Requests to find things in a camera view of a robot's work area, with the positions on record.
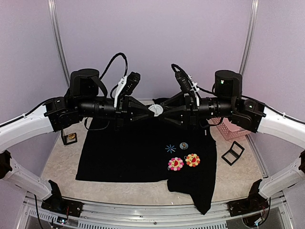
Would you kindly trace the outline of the teal round brooch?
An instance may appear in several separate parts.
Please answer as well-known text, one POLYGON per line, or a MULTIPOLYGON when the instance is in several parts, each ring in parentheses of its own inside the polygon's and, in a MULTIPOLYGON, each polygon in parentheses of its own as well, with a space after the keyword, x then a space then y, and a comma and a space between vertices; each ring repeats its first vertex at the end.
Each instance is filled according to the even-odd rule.
POLYGON ((152 104, 148 107, 148 109, 154 113, 154 117, 158 117, 163 113, 163 107, 159 104, 152 104))

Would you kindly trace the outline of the black t-shirt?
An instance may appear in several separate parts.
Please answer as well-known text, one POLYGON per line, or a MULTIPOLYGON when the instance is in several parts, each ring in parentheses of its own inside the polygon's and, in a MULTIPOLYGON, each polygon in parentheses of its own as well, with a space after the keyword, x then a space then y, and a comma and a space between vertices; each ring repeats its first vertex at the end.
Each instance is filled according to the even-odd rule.
POLYGON ((208 122, 184 130, 157 118, 137 121, 116 131, 114 122, 94 118, 87 132, 76 179, 80 181, 145 183, 167 181, 168 190, 190 195, 197 210, 211 207, 216 180, 217 150, 208 122), (188 149, 181 150, 182 142, 188 149), (186 165, 197 154, 200 164, 186 165), (184 167, 169 171, 168 161, 180 157, 184 167))

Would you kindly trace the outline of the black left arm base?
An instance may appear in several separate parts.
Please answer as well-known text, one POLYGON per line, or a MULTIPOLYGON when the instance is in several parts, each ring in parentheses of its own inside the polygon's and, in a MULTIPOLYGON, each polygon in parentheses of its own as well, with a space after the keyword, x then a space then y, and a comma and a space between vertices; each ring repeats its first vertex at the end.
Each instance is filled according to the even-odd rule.
POLYGON ((51 196, 42 201, 41 208, 51 212, 64 214, 66 216, 80 217, 83 203, 62 197, 57 183, 49 180, 51 185, 51 196))

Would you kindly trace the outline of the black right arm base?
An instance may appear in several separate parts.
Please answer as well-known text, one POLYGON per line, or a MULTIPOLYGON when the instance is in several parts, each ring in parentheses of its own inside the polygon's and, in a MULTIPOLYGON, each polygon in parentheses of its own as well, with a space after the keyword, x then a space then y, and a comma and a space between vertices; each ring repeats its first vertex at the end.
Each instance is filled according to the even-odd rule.
POLYGON ((261 182, 262 179, 259 179, 252 184, 248 197, 228 202, 231 217, 270 208, 268 199, 259 195, 259 185, 261 182))

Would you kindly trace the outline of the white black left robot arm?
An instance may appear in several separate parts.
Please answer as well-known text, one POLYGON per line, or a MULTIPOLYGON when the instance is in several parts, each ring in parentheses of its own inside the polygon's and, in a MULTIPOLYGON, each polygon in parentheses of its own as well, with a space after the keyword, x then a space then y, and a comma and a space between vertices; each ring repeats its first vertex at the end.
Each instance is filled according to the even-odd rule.
POLYGON ((152 118, 147 106, 131 97, 140 81, 138 73, 124 76, 118 94, 112 100, 95 69, 81 69, 71 74, 70 87, 64 97, 48 99, 31 111, 0 125, 0 178, 48 202, 62 212, 67 202, 56 183, 42 179, 22 167, 7 151, 35 136, 61 131, 85 117, 113 120, 119 128, 135 121, 152 118))

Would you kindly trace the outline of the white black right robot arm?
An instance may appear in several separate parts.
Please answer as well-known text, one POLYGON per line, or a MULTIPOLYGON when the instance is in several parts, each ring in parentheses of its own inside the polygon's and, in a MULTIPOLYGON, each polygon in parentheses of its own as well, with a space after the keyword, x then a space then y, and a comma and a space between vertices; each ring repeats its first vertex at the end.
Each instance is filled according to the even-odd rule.
POLYGON ((159 118, 183 129, 198 128, 203 119, 227 118, 252 133, 272 135, 305 147, 304 122, 242 94, 242 76, 230 70, 215 72, 213 98, 201 98, 200 87, 184 70, 174 66, 181 92, 161 104, 159 118))

